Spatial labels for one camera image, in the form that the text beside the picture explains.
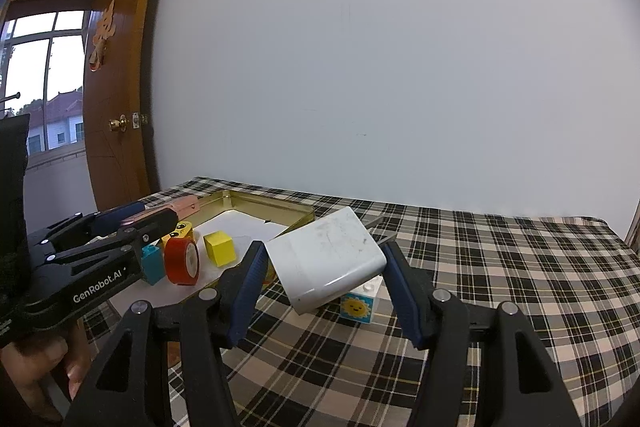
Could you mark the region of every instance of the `gold door knob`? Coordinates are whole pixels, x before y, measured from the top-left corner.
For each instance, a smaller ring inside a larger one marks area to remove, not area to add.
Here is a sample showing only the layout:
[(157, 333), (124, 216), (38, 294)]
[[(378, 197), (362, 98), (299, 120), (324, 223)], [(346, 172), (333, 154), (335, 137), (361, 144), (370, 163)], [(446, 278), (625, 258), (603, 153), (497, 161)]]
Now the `gold door knob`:
[(109, 129), (112, 131), (125, 132), (127, 130), (128, 124), (129, 124), (129, 120), (127, 120), (127, 117), (121, 114), (119, 120), (109, 121)]

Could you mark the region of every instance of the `wooden door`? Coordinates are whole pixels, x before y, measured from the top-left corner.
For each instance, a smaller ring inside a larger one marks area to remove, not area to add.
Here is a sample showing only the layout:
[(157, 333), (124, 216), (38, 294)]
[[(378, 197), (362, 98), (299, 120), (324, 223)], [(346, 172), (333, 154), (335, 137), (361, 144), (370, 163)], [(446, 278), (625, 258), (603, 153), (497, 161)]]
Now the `wooden door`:
[[(150, 193), (141, 121), (134, 118), (134, 113), (140, 113), (146, 3), (147, 0), (94, 0), (92, 5), (82, 118), (86, 159), (98, 210)], [(100, 55), (102, 60), (95, 69)], [(122, 115), (126, 125), (120, 125)]]

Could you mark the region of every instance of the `red tape roll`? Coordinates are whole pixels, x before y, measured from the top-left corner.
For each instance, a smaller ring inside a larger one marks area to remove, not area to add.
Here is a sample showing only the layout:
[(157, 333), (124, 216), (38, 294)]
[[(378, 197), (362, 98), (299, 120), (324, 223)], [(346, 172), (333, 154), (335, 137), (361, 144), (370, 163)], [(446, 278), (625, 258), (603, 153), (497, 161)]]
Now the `red tape roll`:
[(189, 237), (172, 237), (164, 246), (164, 271), (174, 284), (193, 286), (200, 274), (198, 247)]

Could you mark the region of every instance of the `teal block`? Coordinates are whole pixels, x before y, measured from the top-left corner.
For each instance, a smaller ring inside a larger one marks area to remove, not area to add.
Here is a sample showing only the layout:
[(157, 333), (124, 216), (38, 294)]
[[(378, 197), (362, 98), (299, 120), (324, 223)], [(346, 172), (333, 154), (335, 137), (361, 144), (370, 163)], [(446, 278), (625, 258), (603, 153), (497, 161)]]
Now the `teal block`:
[(369, 324), (373, 317), (373, 304), (373, 297), (347, 293), (340, 297), (340, 317)]
[(166, 275), (164, 272), (164, 259), (162, 250), (154, 245), (146, 245), (142, 249), (142, 279), (150, 285), (156, 284)]

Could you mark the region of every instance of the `table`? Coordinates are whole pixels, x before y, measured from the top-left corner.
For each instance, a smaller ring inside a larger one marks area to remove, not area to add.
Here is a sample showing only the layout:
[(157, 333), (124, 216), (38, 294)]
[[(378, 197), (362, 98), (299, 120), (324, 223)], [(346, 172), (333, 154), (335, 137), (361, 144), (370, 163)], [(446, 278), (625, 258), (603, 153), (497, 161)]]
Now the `table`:
[[(363, 220), (383, 215), (374, 237), (398, 232), (410, 265), (464, 301), (512, 300), (529, 315), (588, 426), (603, 425), (638, 377), (640, 260), (592, 217), (504, 217), (351, 200), (197, 177), (145, 198), (242, 190), (311, 204), (321, 217), (349, 205)], [(402, 337), (384, 285), (371, 325), (339, 317), (337, 301), (298, 315), (279, 283), (260, 297), (247, 336), (225, 351), (228, 381), (244, 426), (403, 427), (426, 352)], [(117, 324), (101, 305), (85, 316), (93, 348)], [(469, 369), (459, 425), (473, 425), (479, 349)], [(170, 370), (172, 414), (188, 425), (180, 365)]]

